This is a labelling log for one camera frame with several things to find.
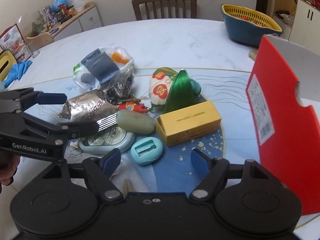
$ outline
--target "white marble tabletop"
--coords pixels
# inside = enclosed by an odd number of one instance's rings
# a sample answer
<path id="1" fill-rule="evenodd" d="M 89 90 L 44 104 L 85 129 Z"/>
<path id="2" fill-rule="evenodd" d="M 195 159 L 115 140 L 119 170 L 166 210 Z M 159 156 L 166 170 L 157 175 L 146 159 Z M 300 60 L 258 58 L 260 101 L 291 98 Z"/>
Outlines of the white marble tabletop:
<path id="1" fill-rule="evenodd" d="M 13 88 L 72 76 L 73 67 L 98 47 L 122 47 L 137 68 L 201 67 L 251 71 L 250 47 L 228 38 L 224 22 L 158 19 L 109 25 L 40 49 Z"/>

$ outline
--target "white label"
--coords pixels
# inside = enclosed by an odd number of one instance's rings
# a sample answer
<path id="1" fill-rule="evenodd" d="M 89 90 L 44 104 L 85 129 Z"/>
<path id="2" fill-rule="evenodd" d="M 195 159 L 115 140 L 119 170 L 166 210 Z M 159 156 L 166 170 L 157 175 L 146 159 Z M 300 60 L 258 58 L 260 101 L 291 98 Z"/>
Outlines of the white label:
<path id="1" fill-rule="evenodd" d="M 253 115 L 258 130 L 259 143 L 262 145 L 275 133 L 266 98 L 256 75 L 253 75 L 248 88 Z"/>

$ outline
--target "human hand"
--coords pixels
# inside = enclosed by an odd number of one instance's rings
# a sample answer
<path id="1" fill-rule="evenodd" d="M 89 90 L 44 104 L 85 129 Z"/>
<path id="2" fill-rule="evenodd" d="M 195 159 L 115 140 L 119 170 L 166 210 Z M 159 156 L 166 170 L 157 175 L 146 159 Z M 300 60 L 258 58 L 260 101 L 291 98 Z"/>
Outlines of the human hand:
<path id="1" fill-rule="evenodd" d="M 20 163 L 20 156 L 12 155 L 6 168 L 0 169 L 0 184 L 10 185 L 11 177 L 15 174 Z"/>

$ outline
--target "teal pencil sharpener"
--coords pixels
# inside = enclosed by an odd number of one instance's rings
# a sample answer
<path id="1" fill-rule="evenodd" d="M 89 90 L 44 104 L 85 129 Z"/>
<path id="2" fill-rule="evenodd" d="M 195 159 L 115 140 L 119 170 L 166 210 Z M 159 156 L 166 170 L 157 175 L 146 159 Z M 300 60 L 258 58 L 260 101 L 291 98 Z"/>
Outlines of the teal pencil sharpener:
<path id="1" fill-rule="evenodd" d="M 156 161 L 162 152 L 162 142 L 156 137 L 143 138 L 131 147 L 132 158 L 139 165 L 147 165 Z"/>

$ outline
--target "green tassel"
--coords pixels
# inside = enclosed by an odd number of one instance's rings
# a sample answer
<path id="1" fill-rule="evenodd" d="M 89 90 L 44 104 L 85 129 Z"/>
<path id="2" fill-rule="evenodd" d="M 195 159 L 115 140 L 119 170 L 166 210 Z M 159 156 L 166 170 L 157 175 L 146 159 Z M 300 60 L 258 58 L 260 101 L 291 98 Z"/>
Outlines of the green tassel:
<path id="1" fill-rule="evenodd" d="M 195 91 L 188 73 L 182 69 L 172 81 L 164 112 L 172 112 L 196 104 Z"/>

